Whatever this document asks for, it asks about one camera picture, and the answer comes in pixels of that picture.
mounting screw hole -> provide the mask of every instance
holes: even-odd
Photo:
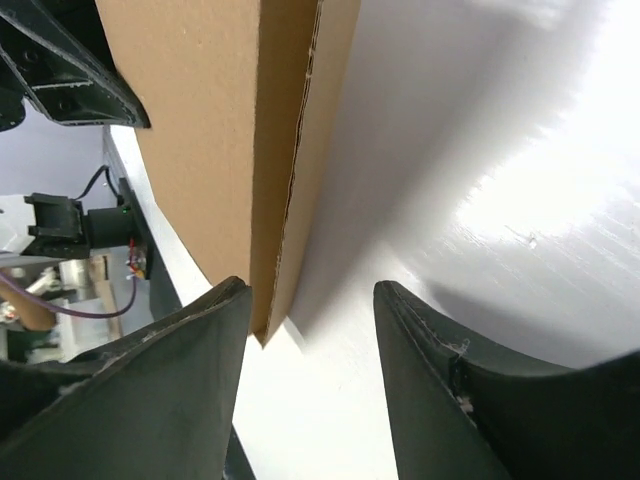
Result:
[[[68,112],[69,110],[71,110],[71,103],[69,103],[67,100],[60,100],[58,102],[58,108],[61,112]]]
[[[22,56],[29,63],[38,63],[38,60],[40,60],[40,57],[38,56],[38,52],[34,50],[25,50]]]

white table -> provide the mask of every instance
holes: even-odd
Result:
[[[638,7],[572,5],[364,1],[290,320],[247,342],[234,424],[261,480],[396,478],[376,280],[548,361],[640,346]],[[209,285],[112,132],[187,304]]]

cardboard tube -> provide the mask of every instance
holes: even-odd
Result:
[[[36,332],[44,332],[51,330],[56,325],[56,316],[53,312],[36,305],[31,300],[11,290],[2,282],[0,282],[0,297],[13,305],[16,313],[20,316],[20,323],[25,328]]]

black plastic part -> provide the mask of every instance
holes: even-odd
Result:
[[[136,234],[131,210],[122,207],[89,210],[85,227],[91,248],[111,248],[128,245]]]
[[[0,362],[0,478],[223,478],[250,314],[231,278],[70,363]]]
[[[82,204],[59,195],[34,193],[25,197],[36,224],[29,226],[35,237],[22,255],[53,258],[88,258],[90,246],[83,226]]]
[[[34,193],[25,197],[33,205],[36,225],[29,226],[35,237],[22,255],[65,259],[89,258],[92,249],[129,245],[133,239],[146,252],[146,272],[153,266],[154,243],[140,205],[126,180],[120,180],[124,204],[89,210],[68,197]]]
[[[28,98],[62,125],[148,127],[116,72],[93,0],[0,0],[0,131],[24,119]]]
[[[153,269],[149,272],[149,307],[154,320],[159,320],[180,310],[180,299],[176,293],[162,255],[156,252]],[[249,459],[235,428],[231,428],[223,480],[255,480]]]
[[[374,308],[400,480],[640,478],[640,354],[549,364],[395,282]]]
[[[25,116],[22,95],[0,86],[0,132],[17,127]]]

cardboard box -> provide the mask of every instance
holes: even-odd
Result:
[[[154,196],[215,285],[254,288],[264,343],[295,294],[359,0],[97,0],[152,128]]]

